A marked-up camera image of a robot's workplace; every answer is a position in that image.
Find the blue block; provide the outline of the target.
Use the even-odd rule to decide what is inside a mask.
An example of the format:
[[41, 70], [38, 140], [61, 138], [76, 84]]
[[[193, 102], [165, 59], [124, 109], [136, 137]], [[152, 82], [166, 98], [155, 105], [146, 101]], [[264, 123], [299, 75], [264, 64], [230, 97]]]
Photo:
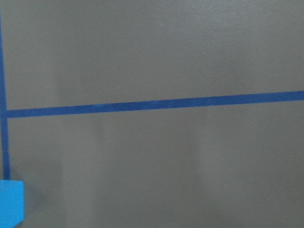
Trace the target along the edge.
[[24, 220], [24, 182], [0, 181], [0, 227], [13, 228]]

